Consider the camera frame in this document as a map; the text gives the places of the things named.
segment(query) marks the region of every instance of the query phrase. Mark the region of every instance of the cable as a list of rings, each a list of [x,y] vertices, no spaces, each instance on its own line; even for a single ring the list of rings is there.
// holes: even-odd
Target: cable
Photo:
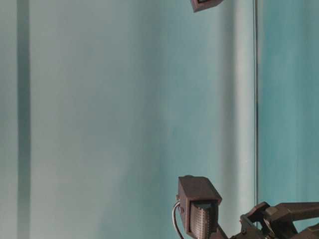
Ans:
[[[177,234],[179,235],[180,239],[184,239],[182,234],[180,233],[179,229],[178,229],[178,226],[177,226],[177,223],[176,223],[176,208],[180,206],[180,200],[178,200],[174,207],[173,207],[173,211],[172,211],[172,218],[173,218],[173,224],[174,224],[174,228],[177,232]]]

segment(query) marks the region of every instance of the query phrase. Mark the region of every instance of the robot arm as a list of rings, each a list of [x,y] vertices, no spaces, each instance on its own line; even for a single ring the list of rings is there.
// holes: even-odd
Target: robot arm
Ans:
[[[183,222],[185,232],[194,239],[228,239],[218,224],[218,207],[222,198],[205,177],[179,177],[175,209]],[[319,239],[319,224],[298,233],[293,222],[319,217],[319,202],[280,203],[271,207],[266,202],[256,205],[240,217],[242,230],[232,239]],[[259,222],[261,229],[254,223]]]

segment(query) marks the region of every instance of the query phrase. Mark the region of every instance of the curtain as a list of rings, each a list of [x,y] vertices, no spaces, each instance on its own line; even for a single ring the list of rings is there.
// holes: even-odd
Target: curtain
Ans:
[[[258,3],[260,201],[319,201],[319,2]]]
[[[184,0],[5,0],[2,12],[4,237],[177,238],[188,174],[211,180],[221,226],[239,232],[255,201],[252,0],[196,14]]]

